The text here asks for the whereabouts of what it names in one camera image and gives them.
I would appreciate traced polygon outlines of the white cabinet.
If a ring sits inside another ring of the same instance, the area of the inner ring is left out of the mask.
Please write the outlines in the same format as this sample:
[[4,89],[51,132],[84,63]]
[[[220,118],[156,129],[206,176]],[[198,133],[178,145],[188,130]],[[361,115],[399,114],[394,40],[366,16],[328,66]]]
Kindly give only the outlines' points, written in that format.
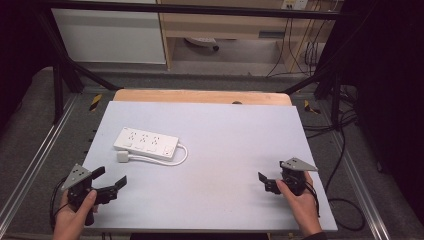
[[69,56],[78,62],[166,62],[153,13],[52,10]]

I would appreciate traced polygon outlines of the white wall socket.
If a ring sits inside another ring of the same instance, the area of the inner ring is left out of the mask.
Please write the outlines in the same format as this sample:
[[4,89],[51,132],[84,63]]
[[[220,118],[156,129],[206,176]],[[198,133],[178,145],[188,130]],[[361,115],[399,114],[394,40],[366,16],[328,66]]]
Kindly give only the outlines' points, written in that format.
[[304,10],[308,0],[283,0],[282,8],[288,10]]

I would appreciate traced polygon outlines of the wooden table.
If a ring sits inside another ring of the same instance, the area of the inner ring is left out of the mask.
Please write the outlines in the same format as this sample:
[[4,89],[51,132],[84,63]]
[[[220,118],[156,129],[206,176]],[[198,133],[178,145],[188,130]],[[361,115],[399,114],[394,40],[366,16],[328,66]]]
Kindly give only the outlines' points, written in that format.
[[172,102],[172,103],[217,103],[250,105],[291,106],[287,94],[251,91],[204,91],[165,89],[121,89],[115,93],[114,101]]

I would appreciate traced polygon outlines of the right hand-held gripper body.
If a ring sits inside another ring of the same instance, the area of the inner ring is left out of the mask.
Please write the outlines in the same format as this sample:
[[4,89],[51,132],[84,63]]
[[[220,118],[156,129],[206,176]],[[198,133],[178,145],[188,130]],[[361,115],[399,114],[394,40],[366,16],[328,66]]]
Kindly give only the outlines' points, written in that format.
[[280,161],[279,164],[282,169],[281,175],[283,182],[296,196],[302,195],[306,189],[305,172],[318,170],[317,167],[296,157],[292,157],[286,161]]

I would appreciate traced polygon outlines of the yellow black tape strip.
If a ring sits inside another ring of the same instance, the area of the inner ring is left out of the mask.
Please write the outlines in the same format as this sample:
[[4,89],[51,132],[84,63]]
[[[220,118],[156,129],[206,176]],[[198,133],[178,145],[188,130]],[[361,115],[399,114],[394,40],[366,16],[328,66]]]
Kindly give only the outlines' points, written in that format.
[[96,94],[95,95],[95,97],[93,98],[92,103],[90,104],[90,107],[89,107],[90,112],[93,112],[93,111],[96,110],[101,98],[102,98],[102,94]]
[[314,109],[311,107],[308,100],[304,100],[304,110],[306,112],[312,112],[314,114],[321,114],[321,111],[319,109]]

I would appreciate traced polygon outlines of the grey chair base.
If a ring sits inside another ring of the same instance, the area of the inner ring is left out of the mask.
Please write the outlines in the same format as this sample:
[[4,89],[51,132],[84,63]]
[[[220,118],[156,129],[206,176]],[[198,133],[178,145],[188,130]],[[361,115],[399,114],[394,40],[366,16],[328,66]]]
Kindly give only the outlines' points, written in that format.
[[186,38],[186,41],[197,46],[212,48],[214,51],[219,50],[214,38]]

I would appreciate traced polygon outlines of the person's right hand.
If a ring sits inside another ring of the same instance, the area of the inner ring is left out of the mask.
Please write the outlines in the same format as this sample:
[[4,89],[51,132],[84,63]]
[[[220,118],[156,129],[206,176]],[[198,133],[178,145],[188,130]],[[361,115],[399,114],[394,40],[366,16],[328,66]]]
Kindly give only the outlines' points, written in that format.
[[303,236],[309,237],[320,233],[322,228],[313,194],[305,190],[302,195],[296,196],[282,180],[276,180],[276,185],[287,200]]

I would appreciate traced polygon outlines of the person's left hand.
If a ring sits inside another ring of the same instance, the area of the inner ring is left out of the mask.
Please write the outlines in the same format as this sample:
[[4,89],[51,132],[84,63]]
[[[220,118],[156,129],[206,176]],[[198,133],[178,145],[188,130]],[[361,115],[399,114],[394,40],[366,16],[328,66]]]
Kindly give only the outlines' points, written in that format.
[[64,192],[60,201],[63,208],[57,213],[52,239],[55,236],[78,236],[80,238],[84,230],[85,220],[89,211],[94,211],[96,208],[94,205],[96,197],[97,192],[95,190],[91,190],[85,197],[82,205],[74,211],[67,205],[67,192]]

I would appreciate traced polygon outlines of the aluminium floor rail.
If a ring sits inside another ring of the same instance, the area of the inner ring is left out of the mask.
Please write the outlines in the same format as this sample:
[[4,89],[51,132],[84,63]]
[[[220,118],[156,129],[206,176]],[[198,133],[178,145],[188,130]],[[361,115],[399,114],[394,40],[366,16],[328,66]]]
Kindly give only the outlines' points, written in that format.
[[341,163],[352,185],[355,196],[364,214],[366,222],[375,240],[390,240],[390,234],[382,220],[368,188],[354,165],[353,159],[347,149],[346,141],[341,132],[333,132],[332,137],[341,153]]
[[56,139],[62,132],[72,110],[79,99],[79,94],[71,94],[67,100],[64,108],[63,115],[59,120],[52,125],[48,134],[44,138],[42,144],[37,152],[31,159],[28,167],[20,178],[17,186],[14,188],[11,196],[8,198],[6,204],[0,211],[0,238],[6,233],[10,223],[15,217],[19,207],[21,206],[26,194],[28,193],[32,183],[34,182],[38,172],[42,168],[46,158],[48,157]]

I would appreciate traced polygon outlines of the black curtain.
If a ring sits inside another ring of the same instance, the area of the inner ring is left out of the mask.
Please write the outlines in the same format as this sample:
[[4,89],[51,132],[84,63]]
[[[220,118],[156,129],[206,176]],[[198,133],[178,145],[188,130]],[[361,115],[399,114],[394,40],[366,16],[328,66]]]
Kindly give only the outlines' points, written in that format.
[[0,0],[0,131],[25,96],[32,77],[50,65],[49,50],[29,0]]
[[342,80],[383,168],[424,225],[424,0],[345,0],[356,13]]

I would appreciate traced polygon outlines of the light wooden desk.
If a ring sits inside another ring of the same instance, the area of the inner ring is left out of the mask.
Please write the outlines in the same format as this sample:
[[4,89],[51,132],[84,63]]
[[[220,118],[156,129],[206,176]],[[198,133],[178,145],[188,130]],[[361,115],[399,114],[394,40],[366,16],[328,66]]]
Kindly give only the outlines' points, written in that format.
[[[283,0],[157,0],[159,4],[224,6],[288,10]],[[339,0],[308,0],[306,11],[335,12]],[[170,38],[218,38],[275,40],[283,52],[286,69],[300,69],[302,48],[308,43],[323,43],[333,27],[331,22],[309,19],[262,18],[221,15],[159,15],[162,33]]]

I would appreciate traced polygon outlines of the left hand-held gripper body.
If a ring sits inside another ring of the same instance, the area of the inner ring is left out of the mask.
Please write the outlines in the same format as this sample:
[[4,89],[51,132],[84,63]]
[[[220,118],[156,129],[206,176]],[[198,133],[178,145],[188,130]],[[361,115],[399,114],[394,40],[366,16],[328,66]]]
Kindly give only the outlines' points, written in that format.
[[114,185],[99,189],[94,188],[92,186],[94,180],[91,174],[92,171],[75,164],[62,186],[62,189],[67,191],[68,204],[76,210],[82,205],[91,190],[97,192],[94,205],[108,204],[117,198],[118,190],[114,188]]

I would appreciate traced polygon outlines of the white power strip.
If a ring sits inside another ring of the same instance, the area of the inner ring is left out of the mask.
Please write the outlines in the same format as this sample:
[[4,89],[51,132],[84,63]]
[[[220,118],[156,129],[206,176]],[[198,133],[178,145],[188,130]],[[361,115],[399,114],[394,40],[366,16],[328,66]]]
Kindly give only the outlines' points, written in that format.
[[124,127],[114,142],[116,150],[171,161],[179,143],[174,136]]

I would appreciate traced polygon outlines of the black metal frame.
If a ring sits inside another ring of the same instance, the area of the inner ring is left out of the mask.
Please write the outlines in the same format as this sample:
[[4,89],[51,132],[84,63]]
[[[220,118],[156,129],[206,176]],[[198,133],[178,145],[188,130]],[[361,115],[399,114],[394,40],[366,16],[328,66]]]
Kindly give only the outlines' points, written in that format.
[[194,14],[194,15],[221,15],[243,16],[262,18],[286,18],[286,19],[317,19],[317,20],[342,20],[351,17],[350,14],[338,12],[317,12],[304,10],[274,10],[264,8],[243,8],[224,6],[196,6],[175,4],[150,4],[150,3],[125,3],[104,1],[75,1],[75,0],[35,0],[30,4],[31,10],[44,35],[53,48],[53,70],[55,89],[55,120],[63,113],[63,100],[61,80],[64,79],[72,92],[80,93],[84,89],[77,72],[82,73],[100,86],[112,91],[120,90],[119,86],[107,82],[88,69],[72,60],[65,50],[61,36],[52,27],[52,22],[46,17],[46,12],[54,9],[94,10],[112,12],[143,12],[165,14]]

